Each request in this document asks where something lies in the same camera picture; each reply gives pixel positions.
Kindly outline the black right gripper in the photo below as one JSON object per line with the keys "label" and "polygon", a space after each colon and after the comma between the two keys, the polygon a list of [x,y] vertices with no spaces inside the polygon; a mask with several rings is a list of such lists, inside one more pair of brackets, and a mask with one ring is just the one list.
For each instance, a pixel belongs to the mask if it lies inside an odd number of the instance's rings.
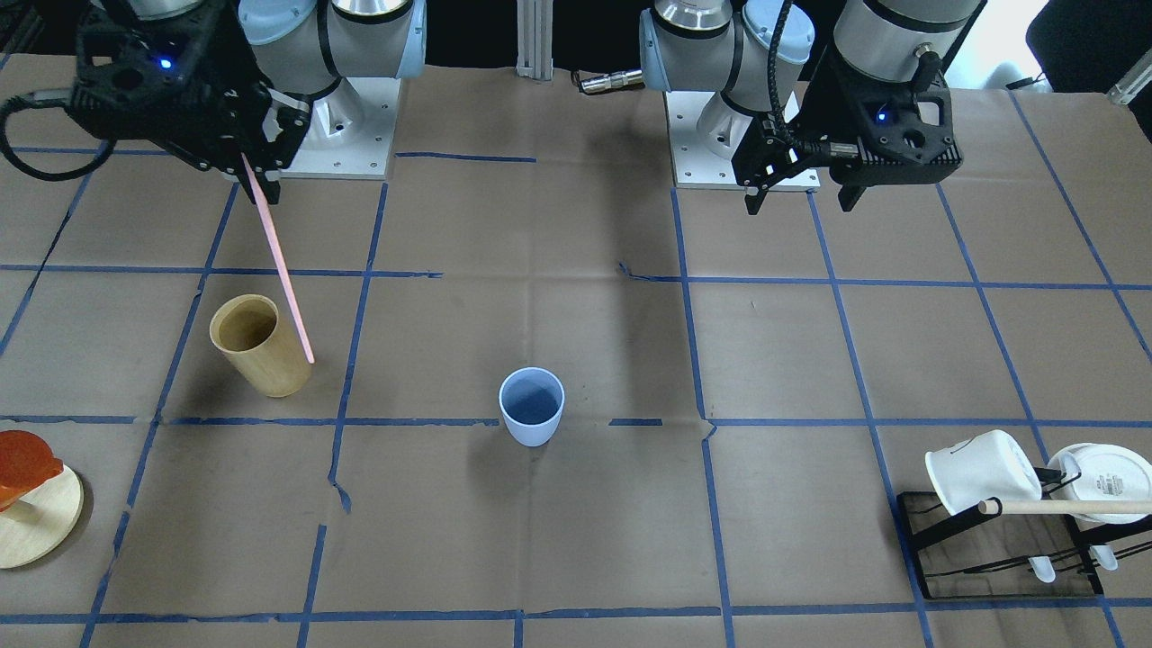
{"label": "black right gripper", "polygon": [[147,140],[202,171],[250,166],[276,204],[311,103],[271,101],[258,83],[273,86],[232,1],[94,1],[76,29],[68,115],[98,140]]}

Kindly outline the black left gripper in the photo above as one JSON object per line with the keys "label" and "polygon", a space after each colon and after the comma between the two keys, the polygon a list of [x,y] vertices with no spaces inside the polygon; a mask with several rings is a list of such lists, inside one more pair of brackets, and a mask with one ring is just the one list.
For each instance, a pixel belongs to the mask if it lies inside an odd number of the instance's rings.
{"label": "black left gripper", "polygon": [[869,77],[835,46],[824,51],[787,134],[764,115],[733,153],[749,216],[761,212],[770,187],[814,167],[841,184],[838,204],[851,213],[877,184],[935,184],[964,159],[954,134],[950,90],[933,48],[914,55],[910,80]]}

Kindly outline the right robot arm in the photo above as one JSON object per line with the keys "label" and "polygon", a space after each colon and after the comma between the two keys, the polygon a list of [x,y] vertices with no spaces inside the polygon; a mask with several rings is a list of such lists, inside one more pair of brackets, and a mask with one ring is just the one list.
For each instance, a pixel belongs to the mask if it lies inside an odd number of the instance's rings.
{"label": "right robot arm", "polygon": [[276,203],[285,179],[382,180],[424,1],[94,1],[65,111]]}

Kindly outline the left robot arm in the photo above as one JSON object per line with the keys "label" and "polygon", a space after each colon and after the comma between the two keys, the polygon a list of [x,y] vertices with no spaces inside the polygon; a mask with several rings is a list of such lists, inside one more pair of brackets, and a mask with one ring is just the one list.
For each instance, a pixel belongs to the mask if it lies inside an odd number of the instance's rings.
{"label": "left robot arm", "polygon": [[641,66],[573,83],[707,92],[698,131],[732,163],[749,214],[775,184],[826,168],[851,211],[872,187],[937,184],[958,171],[945,73],[980,1],[848,1],[817,48],[790,1],[654,1]]}

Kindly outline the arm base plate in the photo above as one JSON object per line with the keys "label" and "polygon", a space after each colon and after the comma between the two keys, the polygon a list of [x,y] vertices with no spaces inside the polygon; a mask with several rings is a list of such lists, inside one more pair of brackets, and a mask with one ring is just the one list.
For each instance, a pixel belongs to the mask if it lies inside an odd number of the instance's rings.
{"label": "arm base plate", "polygon": [[[266,83],[256,86],[267,86],[271,101],[311,103],[311,127],[291,167],[283,171],[280,180],[386,179],[394,150],[402,86],[399,80],[342,78],[319,95],[285,95]],[[218,171],[235,180],[243,178],[230,168]]]}
{"label": "arm base plate", "polygon": [[680,189],[743,190],[732,158],[752,118],[717,92],[666,92],[673,179]]}

